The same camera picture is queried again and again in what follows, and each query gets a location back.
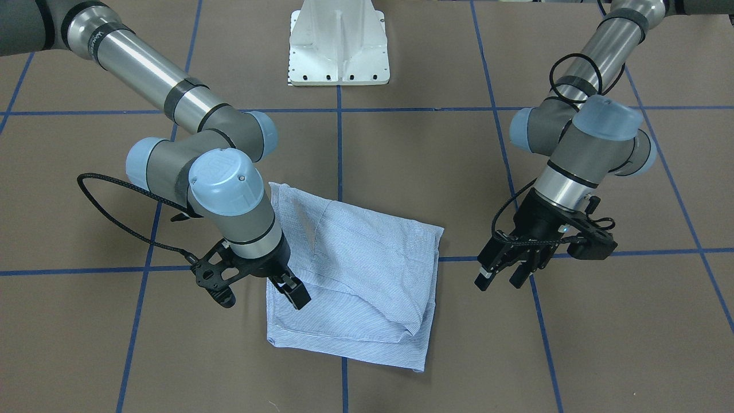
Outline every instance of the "white bracket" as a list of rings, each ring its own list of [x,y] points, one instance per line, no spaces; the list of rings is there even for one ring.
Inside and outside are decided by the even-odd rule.
[[[385,15],[371,0],[305,0],[291,15],[288,83],[384,85],[390,80]]]

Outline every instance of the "light blue fabric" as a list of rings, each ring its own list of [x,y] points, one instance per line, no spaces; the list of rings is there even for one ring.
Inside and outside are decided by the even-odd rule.
[[[424,371],[443,228],[270,187],[311,302],[295,310],[267,283],[268,341]]]

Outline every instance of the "folded cloth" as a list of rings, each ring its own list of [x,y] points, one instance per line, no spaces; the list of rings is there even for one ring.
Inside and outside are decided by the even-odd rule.
[[[424,371],[443,228],[270,187],[311,302],[295,310],[267,283],[268,341]]]

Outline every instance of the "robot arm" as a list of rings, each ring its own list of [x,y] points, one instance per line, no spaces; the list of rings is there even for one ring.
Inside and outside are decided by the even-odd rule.
[[[67,49],[114,74],[193,135],[181,142],[146,138],[128,154],[133,184],[212,220],[224,236],[203,258],[188,256],[197,283],[222,306],[234,305],[229,284],[267,277],[297,308],[309,300],[288,268],[290,249],[253,162],[277,145],[275,125],[241,113],[190,77],[125,26],[99,1],[0,2],[0,56]],[[209,260],[219,254],[221,261]],[[239,275],[224,280],[234,267]]]
[[[604,176],[634,176],[655,161],[657,147],[642,130],[642,116],[603,95],[647,32],[674,14],[732,14],[733,0],[614,0],[580,54],[559,60],[550,71],[551,90],[534,109],[512,119],[510,139],[531,153],[549,157],[540,177],[523,200],[509,234],[496,231],[477,260],[482,265],[475,285],[486,290],[496,274],[520,263],[510,278],[520,288],[543,269],[561,244],[576,259],[605,259],[617,247],[614,226],[590,218],[600,199],[594,191]],[[553,70],[574,58],[558,80]],[[502,210],[509,205],[508,201]],[[571,228],[579,231],[564,237]]]

